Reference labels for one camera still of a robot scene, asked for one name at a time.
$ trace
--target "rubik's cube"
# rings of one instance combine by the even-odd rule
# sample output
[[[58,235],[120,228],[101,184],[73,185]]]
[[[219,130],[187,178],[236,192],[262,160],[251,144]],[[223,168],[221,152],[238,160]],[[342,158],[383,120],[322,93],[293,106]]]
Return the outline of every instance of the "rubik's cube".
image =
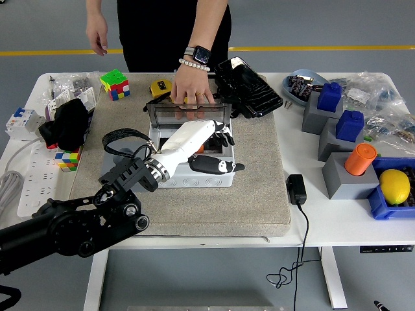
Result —
[[[77,170],[82,146],[74,151],[57,152],[54,161],[63,172],[73,172]]]
[[[111,100],[119,100],[130,94],[130,86],[125,75],[118,69],[110,71],[106,75],[99,78],[105,87],[105,91],[109,94]]]

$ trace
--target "clear lid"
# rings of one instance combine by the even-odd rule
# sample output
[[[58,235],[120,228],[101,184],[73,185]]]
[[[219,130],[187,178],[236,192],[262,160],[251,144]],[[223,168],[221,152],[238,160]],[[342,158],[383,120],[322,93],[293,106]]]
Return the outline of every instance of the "clear lid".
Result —
[[[184,122],[214,120],[230,125],[231,104],[147,104],[153,128],[179,128]]]

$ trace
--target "smartwatch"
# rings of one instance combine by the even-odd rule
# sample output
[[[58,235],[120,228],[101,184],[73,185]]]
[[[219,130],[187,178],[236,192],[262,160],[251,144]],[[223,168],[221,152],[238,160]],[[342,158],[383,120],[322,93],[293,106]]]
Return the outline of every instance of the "smartwatch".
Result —
[[[210,51],[199,45],[196,47],[186,47],[184,54],[192,56],[193,60],[202,65],[206,65],[210,58]]]

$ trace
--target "hand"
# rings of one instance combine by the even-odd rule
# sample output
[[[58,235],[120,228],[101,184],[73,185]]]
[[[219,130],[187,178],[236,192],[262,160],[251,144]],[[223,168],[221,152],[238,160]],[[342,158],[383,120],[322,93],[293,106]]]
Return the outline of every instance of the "hand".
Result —
[[[106,34],[108,27],[106,20],[102,14],[88,14],[88,22],[86,24],[86,36],[89,44],[95,53],[104,56],[107,54],[108,42]]]
[[[171,98],[175,103],[184,103],[187,97],[188,104],[204,104],[205,97],[210,104],[214,104],[212,92],[209,88],[208,73],[206,71],[182,64],[177,70],[172,85]],[[189,120],[195,119],[194,113],[186,113]],[[198,119],[203,119],[203,112],[197,113]]]

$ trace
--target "power adapter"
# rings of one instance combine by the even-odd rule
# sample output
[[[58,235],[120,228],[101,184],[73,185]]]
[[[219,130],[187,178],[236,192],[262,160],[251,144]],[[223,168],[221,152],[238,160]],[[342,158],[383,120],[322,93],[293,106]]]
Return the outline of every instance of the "power adapter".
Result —
[[[304,204],[307,199],[307,193],[305,192],[303,176],[301,174],[291,174],[285,183],[291,204]]]

